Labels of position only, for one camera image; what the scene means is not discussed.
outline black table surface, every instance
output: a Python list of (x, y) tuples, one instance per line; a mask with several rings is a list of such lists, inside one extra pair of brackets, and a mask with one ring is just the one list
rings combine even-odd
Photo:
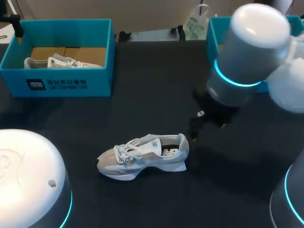
[(304, 116), (267, 94), (222, 130), (206, 124), (190, 142), (187, 171), (148, 168), (119, 182), (96, 169), (116, 144), (187, 135), (200, 111), (191, 94), (208, 72), (205, 42), (116, 44), (111, 97), (15, 99), (1, 81), (0, 128), (39, 133), (59, 149), (73, 192), (67, 228), (270, 228), (270, 196), (304, 147)]

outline gray sneaker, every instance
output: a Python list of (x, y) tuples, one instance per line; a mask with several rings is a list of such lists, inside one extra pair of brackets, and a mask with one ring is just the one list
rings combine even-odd
[(185, 171), (188, 154), (189, 143), (183, 134), (149, 134), (105, 151), (97, 158), (97, 168), (107, 177), (130, 181), (147, 167)]
[(63, 57), (59, 54), (54, 54), (46, 60), (33, 60), (32, 58), (26, 58), (24, 60), (25, 69), (36, 68), (93, 68), (101, 67), (100, 65), (91, 63), (82, 63), (69, 57)]

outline box logo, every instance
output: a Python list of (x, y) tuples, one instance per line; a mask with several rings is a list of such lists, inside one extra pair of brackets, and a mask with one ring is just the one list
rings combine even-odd
[(31, 90), (45, 90), (45, 86), (41, 79), (27, 79), (28, 86)]

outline teal box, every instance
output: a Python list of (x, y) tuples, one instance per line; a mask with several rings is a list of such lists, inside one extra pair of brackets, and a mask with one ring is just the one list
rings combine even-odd
[[(22, 43), (12, 38), (0, 65), (14, 97), (110, 96), (115, 39), (110, 19), (24, 20)], [(104, 67), (24, 69), (33, 47), (106, 47)]]
[[(219, 54), (219, 45), (225, 43), (226, 32), (229, 30), (231, 17), (210, 18), (207, 31), (207, 54), (209, 63), (212, 66), (214, 60)], [(298, 36), (304, 30), (304, 24), (299, 16), (287, 16), (291, 26), (291, 35)], [(266, 82), (256, 91), (257, 93), (267, 93), (268, 86)]]

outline plastic bag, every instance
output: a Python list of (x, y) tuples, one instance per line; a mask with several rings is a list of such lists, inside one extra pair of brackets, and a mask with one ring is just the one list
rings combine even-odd
[(216, 17), (217, 15), (214, 14), (206, 4), (200, 4), (194, 7), (183, 27), (186, 40), (205, 40), (207, 37), (209, 18), (214, 16)]

